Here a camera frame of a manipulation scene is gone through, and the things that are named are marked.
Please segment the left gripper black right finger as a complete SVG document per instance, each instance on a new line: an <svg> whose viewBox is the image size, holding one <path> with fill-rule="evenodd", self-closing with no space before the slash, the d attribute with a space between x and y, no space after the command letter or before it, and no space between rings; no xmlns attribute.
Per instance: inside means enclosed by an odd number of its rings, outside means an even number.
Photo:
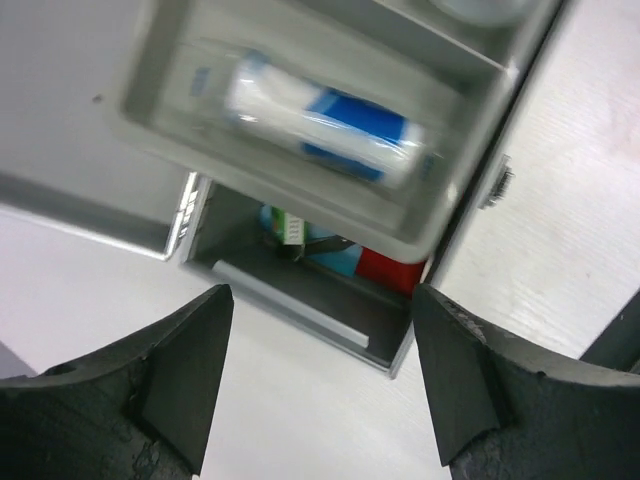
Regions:
<svg viewBox="0 0 640 480"><path fill-rule="evenodd" d="M412 318L441 464L455 479L635 479L639 301L573 359L431 286Z"/></svg>

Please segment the light blue mask packet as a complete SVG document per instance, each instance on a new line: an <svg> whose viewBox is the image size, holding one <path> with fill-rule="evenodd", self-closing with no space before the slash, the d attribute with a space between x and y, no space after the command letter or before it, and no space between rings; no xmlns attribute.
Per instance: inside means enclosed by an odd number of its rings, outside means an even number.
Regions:
<svg viewBox="0 0 640 480"><path fill-rule="evenodd" d="M271 216L271 206L263 204L260 207L259 224L264 230L269 230L271 228ZM330 230L309 222L306 223L306 229L307 243L315 240L323 241L335 237L335 234ZM353 277L362 252L363 248L358 244L351 244L348 247L341 245L338 246L337 250L325 253L309 254L306 250L305 258L343 276Z"/></svg>

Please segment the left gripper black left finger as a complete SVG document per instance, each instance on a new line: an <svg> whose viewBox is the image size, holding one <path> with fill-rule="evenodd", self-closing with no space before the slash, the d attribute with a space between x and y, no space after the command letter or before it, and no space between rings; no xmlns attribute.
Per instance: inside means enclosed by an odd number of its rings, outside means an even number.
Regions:
<svg viewBox="0 0 640 480"><path fill-rule="evenodd" d="M87 355L2 379L2 478L200 475L233 310L217 285Z"/></svg>

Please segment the red first aid kit pouch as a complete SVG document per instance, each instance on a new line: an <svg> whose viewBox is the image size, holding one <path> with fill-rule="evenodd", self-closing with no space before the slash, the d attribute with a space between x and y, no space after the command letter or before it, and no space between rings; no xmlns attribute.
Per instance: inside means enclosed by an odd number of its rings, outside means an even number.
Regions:
<svg viewBox="0 0 640 480"><path fill-rule="evenodd" d="M410 298L423 277L426 261L405 264L364 248L355 269L357 276Z"/></svg>

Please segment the green small sachet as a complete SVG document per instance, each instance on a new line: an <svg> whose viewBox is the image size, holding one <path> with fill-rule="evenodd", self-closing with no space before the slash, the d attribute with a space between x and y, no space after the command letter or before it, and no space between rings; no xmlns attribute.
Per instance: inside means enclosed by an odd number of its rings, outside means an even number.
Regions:
<svg viewBox="0 0 640 480"><path fill-rule="evenodd" d="M282 209L271 208L271 226L277 240L284 246L304 246L306 222Z"/></svg>

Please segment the grey metal first aid box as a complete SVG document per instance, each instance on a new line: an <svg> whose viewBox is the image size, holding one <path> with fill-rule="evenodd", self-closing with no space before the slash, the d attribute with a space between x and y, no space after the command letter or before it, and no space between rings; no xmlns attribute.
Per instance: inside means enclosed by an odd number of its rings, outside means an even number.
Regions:
<svg viewBox="0 0 640 480"><path fill-rule="evenodd" d="M164 217L178 168L116 140L101 93L135 1L1 6L1 164ZM505 146L516 171L476 214L443 291L501 326L580 354L639 286L639 5L580 1ZM1 220L2 340L36 368L163 315L199 282L176 267Z"/></svg>

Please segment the grey plastic divided tray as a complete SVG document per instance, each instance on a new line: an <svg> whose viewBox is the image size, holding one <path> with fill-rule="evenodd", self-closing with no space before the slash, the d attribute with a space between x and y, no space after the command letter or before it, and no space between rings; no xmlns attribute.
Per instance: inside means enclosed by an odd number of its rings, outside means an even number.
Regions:
<svg viewBox="0 0 640 480"><path fill-rule="evenodd" d="M400 262L444 234L560 1L148 1L110 122Z"/></svg>

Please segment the white blue tube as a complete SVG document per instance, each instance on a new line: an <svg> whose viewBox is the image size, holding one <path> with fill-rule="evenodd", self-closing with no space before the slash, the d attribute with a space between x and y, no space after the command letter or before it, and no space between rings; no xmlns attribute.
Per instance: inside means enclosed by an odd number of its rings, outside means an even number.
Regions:
<svg viewBox="0 0 640 480"><path fill-rule="evenodd" d="M225 111L235 126L257 138L393 190L436 140L432 127L296 76L256 51L237 62Z"/></svg>

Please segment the black handled scissors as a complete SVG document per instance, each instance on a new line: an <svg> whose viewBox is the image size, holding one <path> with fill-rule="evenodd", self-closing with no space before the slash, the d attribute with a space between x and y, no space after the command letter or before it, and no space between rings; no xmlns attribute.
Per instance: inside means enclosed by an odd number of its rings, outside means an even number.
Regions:
<svg viewBox="0 0 640 480"><path fill-rule="evenodd" d="M298 261L305 256L326 253L335 253L346 250L354 243L343 237L334 235L330 237L318 238L301 245L277 244L275 253L278 258Z"/></svg>

